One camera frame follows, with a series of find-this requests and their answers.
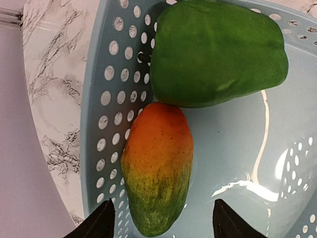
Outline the green orange mango toy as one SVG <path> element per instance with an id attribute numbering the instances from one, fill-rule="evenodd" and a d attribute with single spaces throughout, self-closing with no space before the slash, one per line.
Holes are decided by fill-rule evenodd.
<path id="1" fill-rule="evenodd" d="M 134 120 L 121 157 L 129 209 L 145 237 L 167 232 L 186 202 L 194 142 L 180 108 L 155 102 Z"/>

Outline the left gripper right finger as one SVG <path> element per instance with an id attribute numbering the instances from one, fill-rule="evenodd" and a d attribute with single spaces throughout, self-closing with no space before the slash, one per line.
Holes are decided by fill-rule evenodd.
<path id="1" fill-rule="evenodd" d="M 213 232 L 215 238 L 263 237 L 222 199 L 217 199 L 214 202 Z"/>

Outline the green bell pepper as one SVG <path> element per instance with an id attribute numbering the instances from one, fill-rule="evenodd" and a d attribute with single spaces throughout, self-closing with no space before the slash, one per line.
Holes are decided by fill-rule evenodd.
<path id="1" fill-rule="evenodd" d="M 158 17 L 150 81 L 162 103 L 204 108 L 282 84 L 289 62 L 270 17 L 215 0 L 182 0 Z"/>

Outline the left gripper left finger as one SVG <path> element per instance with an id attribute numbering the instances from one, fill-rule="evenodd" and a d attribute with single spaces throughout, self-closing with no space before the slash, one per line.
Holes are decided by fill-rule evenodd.
<path id="1" fill-rule="evenodd" d="M 115 208 L 112 200 L 105 200 L 75 230 L 64 238 L 113 238 Z"/>

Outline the grey perforated plastic basket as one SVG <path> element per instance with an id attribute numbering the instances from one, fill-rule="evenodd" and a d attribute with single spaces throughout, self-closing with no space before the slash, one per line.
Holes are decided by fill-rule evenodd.
<path id="1" fill-rule="evenodd" d="M 149 64 L 158 15 L 172 1 L 102 0 L 93 27 L 82 96 L 80 174 L 88 217 L 104 201 L 114 236 L 139 238 L 120 166 L 133 120 L 154 100 Z M 289 58 L 285 82 L 205 109 L 185 109 L 194 161 L 184 209 L 166 238 L 213 237 L 223 199 L 269 238 L 317 235 L 317 19 L 264 0 L 236 5 L 281 28 Z"/>

